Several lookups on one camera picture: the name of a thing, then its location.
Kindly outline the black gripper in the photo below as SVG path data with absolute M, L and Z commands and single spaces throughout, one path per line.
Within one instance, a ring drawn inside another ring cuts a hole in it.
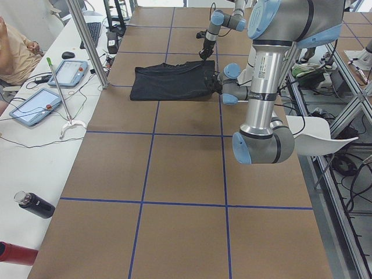
M 209 40 L 205 38 L 203 42 L 203 49 L 199 51 L 199 57 L 202 60 L 206 60 L 207 58 L 211 57 L 214 51 L 215 44 L 216 44 L 215 40 Z
M 205 86 L 210 93 L 218 93 L 221 95 L 222 85 L 219 81 L 218 73 L 204 73 L 203 79 Z

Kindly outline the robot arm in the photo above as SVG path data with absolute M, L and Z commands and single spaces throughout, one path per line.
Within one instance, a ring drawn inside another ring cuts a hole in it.
M 340 33 L 344 1 L 257 1 L 249 19 L 245 1 L 236 1 L 231 15 L 215 10 L 206 30 L 202 59 L 213 53 L 222 27 L 248 32 L 255 50 L 253 71 L 245 83 L 235 63 L 219 74 L 224 98 L 245 100 L 246 119 L 232 137 L 234 156 L 242 164 L 280 163 L 294 150 L 289 127 L 274 113 L 284 55 L 291 46 L 311 48 L 335 41 Z
M 231 15 L 217 9 L 211 14 L 209 27 L 203 34 L 203 49 L 199 52 L 199 57 L 202 60 L 206 60 L 213 54 L 213 48 L 221 27 L 237 31 L 243 31 L 246 27 L 245 7 L 248 1 L 236 0 L 231 2 L 234 3 L 234 10 Z

